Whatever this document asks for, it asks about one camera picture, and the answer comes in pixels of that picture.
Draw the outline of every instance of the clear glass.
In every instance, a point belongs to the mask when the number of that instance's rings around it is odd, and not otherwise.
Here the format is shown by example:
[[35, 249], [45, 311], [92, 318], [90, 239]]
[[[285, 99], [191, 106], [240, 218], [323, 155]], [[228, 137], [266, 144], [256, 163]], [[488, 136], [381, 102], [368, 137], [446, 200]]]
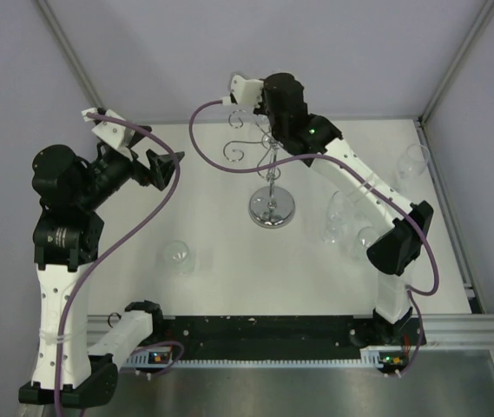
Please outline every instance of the clear glass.
[[360, 210], [359, 203], [368, 198], [368, 195], [372, 193], [374, 183], [377, 178], [378, 176], [372, 172], [367, 178], [365, 178], [363, 183], [361, 183], [355, 190], [351, 191], [351, 193], [347, 196], [349, 202], [353, 206], [354, 220], [357, 222], [363, 222], [366, 220], [365, 214]]
[[355, 261], [364, 261], [366, 258], [366, 251], [370, 248], [379, 238], [378, 231], [372, 226], [362, 228], [352, 243], [351, 257]]
[[178, 275], [189, 275], [194, 270], [194, 257], [185, 242], [170, 242], [163, 250], [168, 269]]
[[404, 191], [412, 180], [422, 175], [429, 161], [430, 150], [426, 146], [416, 143], [408, 146], [397, 160], [397, 191]]
[[337, 243], [345, 235], [345, 228], [354, 215], [352, 202], [341, 191], [336, 191], [326, 209], [322, 240], [326, 243]]

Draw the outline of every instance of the wire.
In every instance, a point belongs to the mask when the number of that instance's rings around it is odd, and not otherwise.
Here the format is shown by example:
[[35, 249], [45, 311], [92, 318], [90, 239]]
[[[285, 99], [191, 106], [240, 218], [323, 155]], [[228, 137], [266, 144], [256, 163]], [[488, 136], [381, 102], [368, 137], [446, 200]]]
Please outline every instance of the wire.
[[328, 155], [321, 155], [321, 154], [304, 154], [304, 155], [297, 155], [297, 156], [291, 156], [289, 158], [282, 159], [281, 161], [277, 162], [272, 162], [267, 165], [261, 165], [259, 167], [255, 168], [245, 168], [245, 169], [233, 169], [233, 168], [228, 168], [224, 167], [223, 165], [220, 165], [217, 162], [212, 161], [209, 157], [202, 152], [202, 150], [199, 148], [198, 143], [196, 139], [194, 138], [194, 132], [193, 132], [193, 127], [194, 127], [194, 119], [198, 116], [198, 114], [203, 111], [204, 109], [215, 106], [218, 104], [222, 104], [222, 100], [215, 100], [212, 102], [204, 103], [202, 104], [197, 110], [194, 111], [194, 113], [191, 115], [190, 120], [188, 121], [188, 134], [191, 139], [191, 143], [193, 144], [194, 149], [196, 152], [200, 155], [200, 157], [206, 161], [209, 165], [213, 166], [214, 168], [217, 168], [219, 170], [222, 170], [224, 172], [231, 172], [235, 174], [249, 174], [252, 172], [257, 172], [261, 171], [264, 169], [270, 169], [274, 168], [280, 165], [283, 165], [285, 163], [293, 162], [293, 161], [300, 161], [304, 159], [323, 159], [325, 161], [333, 162], [339, 165], [340, 168], [346, 170], [353, 178], [355, 178], [358, 182], [360, 182], [364, 187], [366, 187], [371, 193], [373, 193], [375, 196], [377, 196], [380, 200], [388, 204], [392, 209], [397, 211], [400, 215], [403, 216], [403, 218], [412, 226], [414, 231], [417, 233], [418, 238], [422, 242], [422, 245], [425, 248], [426, 253], [428, 254], [428, 258], [430, 259], [430, 264], [431, 264], [431, 270], [433, 273], [433, 285], [431, 287], [430, 291], [423, 291], [420, 289], [417, 289], [411, 285], [406, 285], [406, 292], [409, 297], [409, 300], [411, 301], [412, 305], [415, 307], [417, 310], [417, 315], [418, 315], [418, 324], [419, 324], [419, 329], [420, 333], [418, 334], [418, 342], [414, 348], [414, 353], [412, 354], [411, 359], [409, 360], [409, 363], [406, 365], [406, 367], [400, 371], [398, 374], [399, 377], [406, 374], [406, 372], [412, 367], [412, 364], [414, 363], [414, 360], [416, 359], [418, 355], [418, 351], [420, 350], [420, 347], [422, 345], [422, 342], [424, 340], [424, 326], [423, 326], [423, 321], [422, 321], [422, 314], [420, 312], [420, 308], [418, 307], [417, 303], [414, 301], [414, 294], [418, 295], [423, 295], [423, 296], [431, 296], [434, 295], [438, 292], [439, 289], [439, 270], [438, 270], [438, 263], [436, 262], [436, 257], [434, 256], [430, 243], [426, 239], [426, 235], [424, 231], [420, 228], [420, 226], [406, 213], [401, 207], [399, 207], [397, 204], [395, 204], [393, 201], [391, 201], [389, 198], [387, 198], [385, 195], [377, 191], [374, 187], [372, 187], [362, 176], [359, 175], [354, 169], [349, 167], [346, 163], [340, 161], [337, 158], [333, 158], [332, 156]]
[[[135, 132], [138, 132], [141, 135], [144, 135], [147, 138], [152, 139], [156, 144], [160, 145], [171, 157], [175, 165], [175, 177], [174, 180], [171, 182], [171, 187], [169, 188], [168, 193], [163, 197], [160, 204], [158, 204], [158, 206], [156, 206], [156, 208], [152, 210], [152, 212], [149, 215], [147, 215], [142, 220], [142, 222], [137, 224], [125, 236], [123, 236], [119, 241], [114, 243], [108, 250], [106, 250], [102, 255], [100, 255], [98, 259], [96, 259], [89, 266], [89, 268], [81, 275], [81, 277], [76, 281], [76, 284], [73, 287], [73, 290], [71, 291], [67, 303], [65, 304], [65, 307], [63, 308], [62, 311], [62, 316], [59, 321], [59, 328], [57, 329], [58, 336], [63, 336], [63, 332], [65, 331], [65, 324], [67, 323], [67, 318], [69, 316], [69, 309], [71, 308], [71, 305], [73, 304], [73, 301], [75, 300], [76, 295], [81, 289], [84, 282], [88, 280], [88, 278], [90, 277], [92, 272], [96, 269], [96, 267], [98, 267], [98, 265], [100, 265], [106, 258], [108, 258], [108, 256], [113, 254], [123, 243], [125, 243], [131, 237], [133, 237], [139, 230], [144, 228], [144, 226], [146, 226], [148, 222], [150, 222], [158, 213], [160, 213], [160, 210], [164, 208], [164, 206], [168, 203], [171, 196], [174, 194], [175, 189], [177, 188], [177, 184], [179, 183], [179, 179], [181, 177], [181, 167], [179, 165], [179, 158], [177, 158], [175, 152], [164, 141], [162, 141], [157, 136], [153, 135], [151, 132], [148, 132], [144, 128], [134, 123], [122, 119], [117, 119], [115, 117], [98, 115], [96, 113], [87, 113], [86, 116], [91, 119], [100, 120], [102, 122], [111, 122], [111, 123], [119, 124], [120, 126], [132, 129]], [[63, 357], [63, 344], [58, 343], [56, 350], [56, 376], [55, 376], [55, 384], [54, 384], [54, 408], [56, 410], [57, 417], [63, 417], [63, 408], [61, 402], [62, 357]]]
[[110, 320], [111, 320], [111, 316], [112, 316], [112, 315], [116, 315], [116, 316], [117, 316], [117, 318], [118, 318], [119, 320], [121, 320], [121, 319], [122, 319], [122, 315], [121, 315], [121, 314], [119, 314], [119, 313], [117, 313], [116, 311], [114, 311], [113, 313], [111, 313], [111, 314], [108, 316], [108, 326], [110, 326], [111, 328], [114, 328], [114, 327], [111, 325], [111, 322], [110, 322]]
[[407, 333], [403, 336], [403, 342], [403, 354], [408, 358], [409, 353], [411, 352], [411, 341], [409, 340], [409, 335]]
[[422, 346], [422, 342], [424, 341], [424, 321], [422, 320], [422, 312], [420, 311], [420, 307], [418, 306], [418, 304], [414, 301], [414, 296], [412, 295], [412, 291], [410, 289], [407, 289], [406, 294], [408, 295], [409, 300], [414, 306], [414, 309], [417, 310], [418, 339], [417, 339], [417, 344], [414, 346], [414, 353], [409, 359], [409, 363], [406, 364], [406, 367], [404, 367], [403, 370], [399, 371], [398, 373], [389, 374], [390, 376], [398, 376], [399, 378], [405, 375], [407, 372], [409, 372], [409, 369], [412, 368], [412, 366], [414, 365], [414, 361], [417, 359], [418, 352], [420, 351], [420, 347]]

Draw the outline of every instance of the black bracket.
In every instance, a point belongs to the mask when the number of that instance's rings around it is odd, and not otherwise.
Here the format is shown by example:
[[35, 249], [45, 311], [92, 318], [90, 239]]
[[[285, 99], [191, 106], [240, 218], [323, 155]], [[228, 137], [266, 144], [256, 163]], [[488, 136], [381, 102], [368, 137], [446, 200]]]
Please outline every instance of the black bracket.
[[[112, 354], [89, 356], [92, 373], [77, 388], [63, 386], [62, 406], [66, 408], [90, 408], [108, 404], [117, 386], [117, 366], [112, 363]], [[46, 405], [54, 403], [54, 391], [41, 389], [39, 383], [27, 382], [19, 388], [21, 404]]]
[[32, 235], [35, 263], [44, 270], [46, 265], [67, 265], [75, 272], [80, 265], [98, 257], [98, 244], [104, 226], [95, 212], [78, 208], [44, 208]]
[[[424, 201], [412, 205], [409, 216], [428, 235], [434, 210]], [[383, 235], [367, 251], [368, 259], [377, 270], [387, 275], [402, 275], [406, 266], [420, 255], [422, 242], [406, 219], [393, 221], [393, 229]]]
[[[185, 152], [175, 152], [175, 154], [179, 161], [185, 156]], [[152, 149], [146, 151], [146, 156], [150, 162], [150, 182], [163, 191], [175, 172], [174, 160], [169, 155], [158, 155]]]

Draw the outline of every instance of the metal floor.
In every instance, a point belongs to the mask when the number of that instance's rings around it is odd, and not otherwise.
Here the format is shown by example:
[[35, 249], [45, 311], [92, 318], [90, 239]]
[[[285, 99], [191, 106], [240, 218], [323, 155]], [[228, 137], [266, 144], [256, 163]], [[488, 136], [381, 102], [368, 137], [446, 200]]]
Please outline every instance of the metal floor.
[[115, 398], [86, 413], [96, 416], [494, 417], [494, 370], [485, 352], [423, 352], [403, 380], [371, 369], [176, 369], [151, 382], [122, 374]]

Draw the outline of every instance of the scroll wire ornament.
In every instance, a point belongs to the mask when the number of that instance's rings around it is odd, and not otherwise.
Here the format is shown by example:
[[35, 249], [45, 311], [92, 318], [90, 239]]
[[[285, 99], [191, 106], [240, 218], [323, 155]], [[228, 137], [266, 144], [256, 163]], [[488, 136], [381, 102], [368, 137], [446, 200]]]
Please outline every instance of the scroll wire ornament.
[[[254, 117], [254, 115], [242, 109], [235, 110], [227, 118], [227, 123], [229, 123], [229, 126], [231, 126], [233, 129], [243, 128], [245, 126], [245, 123], [243, 122], [243, 119], [240, 117], [241, 114], [244, 114], [245, 116], [248, 116], [248, 118], [251, 119], [253, 126], [261, 133], [260, 140], [255, 142], [230, 141], [226, 143], [226, 145], [223, 147], [223, 155], [226, 157], [226, 159], [230, 162], [242, 161], [242, 159], [245, 157], [245, 152], [241, 149], [229, 148], [230, 146], [239, 143], [243, 145], [262, 145], [262, 147], [264, 147], [264, 149], [267, 150], [264, 156], [262, 156], [260, 161], [256, 164], [257, 167], [263, 165], [263, 162], [266, 159], [268, 159], [269, 162], [277, 161], [277, 154], [280, 149], [280, 143], [272, 138], [272, 135], [269, 130], [265, 130], [264, 128], [262, 128], [262, 126], [260, 126], [259, 121], [256, 119], [256, 117]], [[266, 181], [270, 182], [270, 186], [272, 187], [273, 182], [275, 182], [281, 177], [281, 170], [279, 168], [269, 169], [265, 174], [261, 174], [260, 171], [258, 171], [257, 174], [260, 176], [260, 178], [263, 178]]]

